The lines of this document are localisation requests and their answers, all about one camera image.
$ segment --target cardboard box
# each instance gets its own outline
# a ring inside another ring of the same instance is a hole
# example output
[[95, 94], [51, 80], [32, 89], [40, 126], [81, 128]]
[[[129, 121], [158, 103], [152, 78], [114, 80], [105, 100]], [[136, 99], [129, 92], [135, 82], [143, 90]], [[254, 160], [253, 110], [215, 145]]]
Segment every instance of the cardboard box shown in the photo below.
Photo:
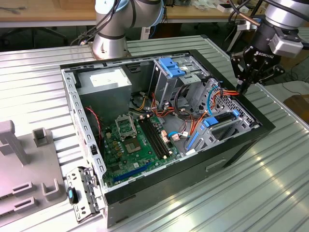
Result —
[[294, 95], [283, 103], [309, 124], [309, 95]]
[[96, 0], [59, 0], [64, 10], [94, 10]]

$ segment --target motherboard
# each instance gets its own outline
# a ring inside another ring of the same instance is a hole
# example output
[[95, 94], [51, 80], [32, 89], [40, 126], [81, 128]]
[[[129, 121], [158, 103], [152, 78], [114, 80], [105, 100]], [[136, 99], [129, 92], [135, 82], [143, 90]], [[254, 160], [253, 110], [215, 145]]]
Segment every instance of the motherboard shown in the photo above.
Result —
[[[117, 119], [115, 123], [103, 129], [105, 146], [103, 159], [107, 166], [103, 180], [108, 187], [130, 180], [181, 157], [172, 142], [163, 142], [161, 132], [164, 129], [156, 116], [146, 119], [146, 122], [140, 119], [125, 121], [126, 117]], [[145, 123], [152, 128], [145, 128]], [[136, 131], [136, 135], [132, 136], [132, 131]], [[150, 138], [147, 133], [154, 131], [155, 134], [152, 133]]]

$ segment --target metal bracket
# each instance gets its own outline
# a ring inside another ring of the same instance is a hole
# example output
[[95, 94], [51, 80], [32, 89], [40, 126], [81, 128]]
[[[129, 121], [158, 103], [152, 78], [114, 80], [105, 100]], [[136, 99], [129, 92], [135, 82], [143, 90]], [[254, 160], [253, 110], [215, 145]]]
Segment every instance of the metal bracket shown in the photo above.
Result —
[[73, 204], [76, 220], [78, 223], [93, 217], [100, 210], [105, 209], [105, 201], [100, 189], [97, 186], [97, 178], [90, 168], [78, 167], [67, 175], [71, 188], [75, 188], [78, 202]]

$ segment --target red cable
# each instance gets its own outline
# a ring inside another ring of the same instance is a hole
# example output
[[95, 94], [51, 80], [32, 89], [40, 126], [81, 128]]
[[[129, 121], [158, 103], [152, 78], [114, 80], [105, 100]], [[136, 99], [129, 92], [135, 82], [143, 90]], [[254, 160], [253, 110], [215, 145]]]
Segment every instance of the red cable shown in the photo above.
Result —
[[101, 126], [100, 126], [100, 122], [98, 120], [98, 116], [96, 115], [96, 113], [92, 109], [90, 109], [88, 107], [85, 107], [85, 109], [89, 110], [95, 116], [95, 118], [97, 120], [97, 123], [98, 123], [98, 145], [101, 146]]

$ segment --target aluminum table surface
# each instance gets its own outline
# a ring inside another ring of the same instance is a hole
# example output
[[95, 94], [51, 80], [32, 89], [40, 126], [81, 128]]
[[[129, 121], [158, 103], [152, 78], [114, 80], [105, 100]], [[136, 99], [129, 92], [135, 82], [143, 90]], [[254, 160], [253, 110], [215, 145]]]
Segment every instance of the aluminum table surface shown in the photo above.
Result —
[[[228, 56], [209, 39], [132, 41], [128, 47], [133, 55], [197, 49], [236, 84]], [[13, 120], [17, 136], [50, 129], [64, 177], [85, 160], [59, 65], [93, 59], [87, 45], [0, 53], [0, 120]], [[101, 215], [77, 224], [67, 199], [0, 231], [308, 231], [308, 126], [260, 86], [246, 96], [276, 128], [223, 171], [109, 229]]]

